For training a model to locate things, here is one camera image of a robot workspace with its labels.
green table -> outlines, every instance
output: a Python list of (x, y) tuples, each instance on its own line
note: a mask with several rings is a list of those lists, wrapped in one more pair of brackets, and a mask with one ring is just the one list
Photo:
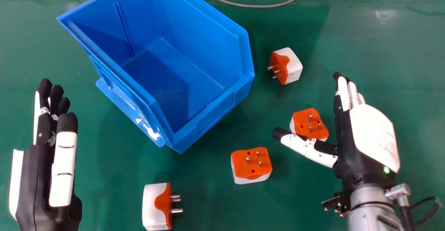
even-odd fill
[[(8, 211), (11, 157), (14, 148), (29, 147), (34, 91), (43, 77), (63, 85), (79, 118), (81, 231), (145, 230), (143, 187), (154, 182), (171, 182), (182, 195), (177, 231), (346, 230), (346, 220), (325, 215), (320, 205), (341, 189), (333, 172), (270, 136), (274, 127), (288, 127), (293, 112), (315, 107), (335, 143), (335, 71), (394, 122), (402, 162), (397, 182), (411, 186), (411, 201), (445, 201), (445, 0), (299, 0), (263, 10), (207, 0), (248, 30), (256, 79), (248, 98), (183, 155), (155, 146), (95, 87), (86, 53), (55, 19), (84, 1), (0, 0), (0, 230), (18, 230)], [(286, 87), (266, 70), (270, 53), (283, 47), (304, 66), (300, 80)], [(268, 148), (272, 175), (235, 185), (230, 154), (257, 146)], [(444, 220), (440, 209), (417, 230), (440, 230)]]

